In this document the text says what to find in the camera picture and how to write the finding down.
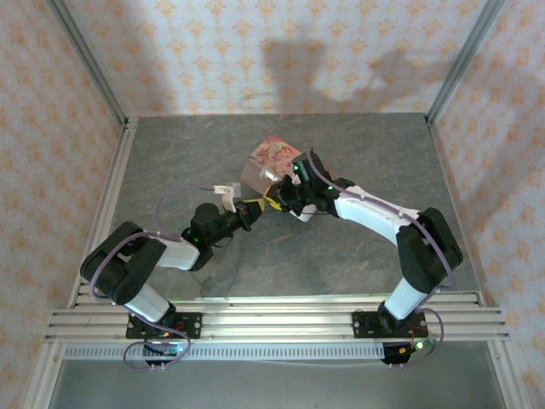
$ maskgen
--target box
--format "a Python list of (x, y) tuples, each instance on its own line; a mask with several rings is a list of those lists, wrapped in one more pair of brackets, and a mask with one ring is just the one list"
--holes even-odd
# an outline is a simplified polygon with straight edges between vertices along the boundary
[(299, 155), (300, 151), (277, 136), (268, 136), (248, 157), (240, 181), (259, 194), (264, 194), (268, 187), (280, 181), (284, 175), (292, 179), (295, 177), (291, 161)]

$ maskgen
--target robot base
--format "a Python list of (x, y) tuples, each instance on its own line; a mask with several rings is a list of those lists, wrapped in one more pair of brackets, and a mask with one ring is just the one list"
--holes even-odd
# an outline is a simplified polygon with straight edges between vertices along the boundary
[(391, 331), (381, 325), (378, 315), (372, 311), (354, 311), (352, 313), (354, 338), (426, 338), (428, 335), (424, 313), (409, 315), (401, 326)]
[[(184, 332), (191, 339), (199, 339), (201, 337), (201, 329), (203, 328), (202, 313), (175, 313), (175, 322), (172, 328)], [(138, 318), (129, 314), (129, 323), (127, 324), (127, 339), (174, 339), (181, 338), (176, 334), (165, 336), (163, 331), (157, 330), (148, 324), (140, 321)]]

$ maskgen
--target patterned wallpaper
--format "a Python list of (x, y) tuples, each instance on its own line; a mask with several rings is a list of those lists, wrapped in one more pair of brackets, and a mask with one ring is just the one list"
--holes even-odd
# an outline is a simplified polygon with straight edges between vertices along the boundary
[(125, 114), (425, 112), (485, 0), (68, 0)]
[(544, 44), (542, 2), (507, 2), (439, 120), (471, 256), (506, 311), (536, 408), (545, 407)]
[(77, 274), (118, 127), (44, 0), (0, 7), (0, 407), (26, 397)]

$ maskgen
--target gray table surface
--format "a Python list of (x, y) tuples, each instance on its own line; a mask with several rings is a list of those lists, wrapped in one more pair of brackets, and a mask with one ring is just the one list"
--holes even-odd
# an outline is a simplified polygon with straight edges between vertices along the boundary
[[(478, 290), (433, 141), (417, 113), (141, 118), (113, 226), (131, 220), (157, 229), (155, 205), (165, 191), (237, 181), (248, 155), (269, 135), (300, 150), (314, 147), (326, 167), (380, 198), (440, 209), (465, 256), (456, 289)], [(221, 202), (210, 193), (176, 194), (163, 207), (163, 224), (180, 233), (205, 201)], [(193, 277), (156, 268), (149, 282), (175, 301), (385, 293), (400, 277), (397, 249), (376, 233), (333, 216), (303, 223), (270, 210), (252, 232), (238, 232), (226, 249), (215, 250)]]

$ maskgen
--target metal frame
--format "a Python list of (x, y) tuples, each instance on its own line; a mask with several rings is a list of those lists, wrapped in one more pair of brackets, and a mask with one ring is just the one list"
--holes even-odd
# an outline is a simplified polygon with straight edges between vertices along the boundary
[(477, 49), (483, 42), (486, 33), (496, 20), (505, 0), (488, 0), (480, 13), (475, 26), (469, 33), (468, 39), (463, 44), (460, 53), (456, 57), (452, 68), (450, 69), (439, 93), (435, 97), (429, 112), (426, 115), (426, 122), (433, 124), (439, 117), (450, 96), (454, 93), (456, 86), (460, 83), (463, 73), (468, 69)]
[(70, 40), (70, 43), (72, 43), (79, 59), (89, 72), (90, 77), (93, 79), (102, 98), (104, 98), (104, 102), (108, 105), (113, 117), (116, 119), (119, 126), (123, 126), (127, 120), (123, 113), (123, 109), (119, 105), (118, 99), (106, 81), (106, 77), (96, 62), (91, 49), (85, 42), (82, 33), (77, 28), (76, 21), (72, 17), (66, 3), (64, 0), (47, 0), (47, 3)]
[[(64, 0), (47, 1), (112, 115), (120, 125), (126, 124), (119, 138), (112, 171), (86, 245), (86, 256), (109, 232), (135, 136), (137, 119), (127, 119), (124, 116)], [(426, 116), (428, 124), (432, 125), (439, 117), (504, 3), (505, 0), (487, 1)], [(81, 347), (89, 343), (99, 343), (101, 346), (123, 346), (126, 343), (126, 313), (119, 307), (91, 300), (85, 294), (87, 288), (77, 278), (67, 309), (54, 312), (24, 408), (49, 406), (60, 363), (67, 356), (67, 345), (75, 345), (77, 349), (78, 345)], [(352, 337), (349, 313), (358, 308), (375, 309), (383, 299), (384, 296), (205, 298), (179, 303), (177, 308), (190, 308), (205, 313), (204, 338), (196, 343), (203, 350), (217, 348), (218, 345), (262, 346), (271, 342), (277, 343), (279, 340), (284, 343), (339, 346), (356, 344)], [(445, 317), (445, 341), (488, 342), (506, 406), (530, 408), (527, 390), (515, 375), (516, 353), (509, 341), (501, 311), (498, 308), (484, 307), (479, 293), (438, 294), (429, 304)], [(437, 323), (432, 317), (429, 318), (429, 326), (430, 329), (437, 330)]]

